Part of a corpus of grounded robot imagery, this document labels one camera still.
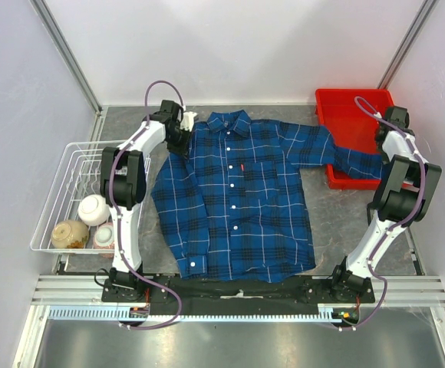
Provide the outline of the blue plaid shirt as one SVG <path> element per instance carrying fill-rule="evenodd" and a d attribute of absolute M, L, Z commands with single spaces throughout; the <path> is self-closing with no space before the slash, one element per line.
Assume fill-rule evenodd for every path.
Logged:
<path fill-rule="evenodd" d="M 338 146 L 323 126 L 212 113 L 186 156 L 170 154 L 152 197 L 185 279 L 276 283 L 315 267 L 301 171 L 330 165 L 379 179 L 381 158 Z"/>

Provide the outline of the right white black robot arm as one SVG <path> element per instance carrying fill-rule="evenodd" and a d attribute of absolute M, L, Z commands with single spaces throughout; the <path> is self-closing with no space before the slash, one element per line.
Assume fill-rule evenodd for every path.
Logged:
<path fill-rule="evenodd" d="M 367 291 L 377 264 L 394 240 L 426 215 L 442 174 L 440 166 L 420 153 L 407 109 L 392 106 L 385 114 L 371 116 L 379 123 L 375 142 L 386 173 L 368 204 L 372 217 L 367 231 L 328 282 L 330 296 L 340 302 Z"/>

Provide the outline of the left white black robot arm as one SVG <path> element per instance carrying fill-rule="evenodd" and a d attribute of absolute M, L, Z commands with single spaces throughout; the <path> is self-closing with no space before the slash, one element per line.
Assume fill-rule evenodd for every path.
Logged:
<path fill-rule="evenodd" d="M 160 109 L 144 117 L 125 142 L 107 146 L 101 154 L 101 195 L 110 209 L 114 227 L 112 282 L 128 301 L 144 296 L 145 283 L 137 278 L 142 265 L 138 238 L 142 204 L 147 193 L 145 160 L 161 143 L 186 156 L 197 114 L 174 101 L 163 100 Z"/>

